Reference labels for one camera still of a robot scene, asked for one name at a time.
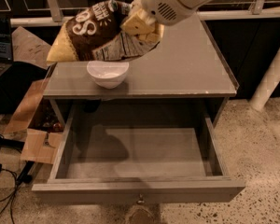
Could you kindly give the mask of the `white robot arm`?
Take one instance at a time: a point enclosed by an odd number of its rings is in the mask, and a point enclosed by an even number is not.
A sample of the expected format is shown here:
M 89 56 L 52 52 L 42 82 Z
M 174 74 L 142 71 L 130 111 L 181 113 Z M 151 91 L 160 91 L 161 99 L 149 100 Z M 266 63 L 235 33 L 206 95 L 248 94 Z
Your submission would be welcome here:
M 173 26 L 191 15 L 199 7 L 213 0 L 134 0 L 133 8 L 120 28 L 129 35 L 147 38 L 152 35 L 157 24 Z M 280 48 L 269 68 L 258 84 L 250 104 L 260 111 L 280 83 Z

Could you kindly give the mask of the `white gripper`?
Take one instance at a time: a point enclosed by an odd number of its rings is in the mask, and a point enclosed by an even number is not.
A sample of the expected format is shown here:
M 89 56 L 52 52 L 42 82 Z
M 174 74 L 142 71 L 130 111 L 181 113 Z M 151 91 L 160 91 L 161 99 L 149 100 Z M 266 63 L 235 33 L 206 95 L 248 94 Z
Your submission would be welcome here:
M 133 0 L 140 8 L 125 19 L 120 28 L 128 35 L 146 35 L 155 30 L 155 20 L 163 25 L 175 25 L 190 17 L 205 0 Z

